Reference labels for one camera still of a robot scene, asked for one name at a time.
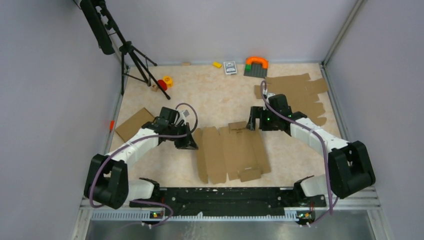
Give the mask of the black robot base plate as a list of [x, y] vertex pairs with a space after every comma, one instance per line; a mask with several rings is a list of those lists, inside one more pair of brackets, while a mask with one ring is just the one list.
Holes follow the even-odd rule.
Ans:
[[283, 187], [168, 187], [154, 190], [150, 199], [133, 199], [131, 208], [170, 207], [175, 217], [265, 217], [283, 216], [285, 209], [326, 207], [323, 195], [305, 197], [298, 190]]

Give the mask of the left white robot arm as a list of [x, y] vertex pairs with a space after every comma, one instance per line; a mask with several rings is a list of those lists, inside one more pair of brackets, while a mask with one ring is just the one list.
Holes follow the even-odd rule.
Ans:
[[145, 122], [118, 149], [106, 155], [96, 154], [90, 162], [84, 196], [93, 208], [119, 209], [130, 193], [128, 172], [149, 150], [171, 141], [178, 150], [198, 150], [188, 110], [162, 107], [159, 116]]

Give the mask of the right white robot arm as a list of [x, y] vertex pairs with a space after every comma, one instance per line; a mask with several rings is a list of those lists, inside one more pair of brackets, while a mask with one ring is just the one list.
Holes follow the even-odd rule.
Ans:
[[309, 176], [294, 184], [293, 200], [307, 206], [315, 196], [349, 197], [376, 182], [367, 147], [328, 133], [307, 115], [293, 112], [284, 94], [268, 93], [263, 106], [252, 106], [248, 130], [282, 131], [315, 150], [324, 159], [325, 173]]

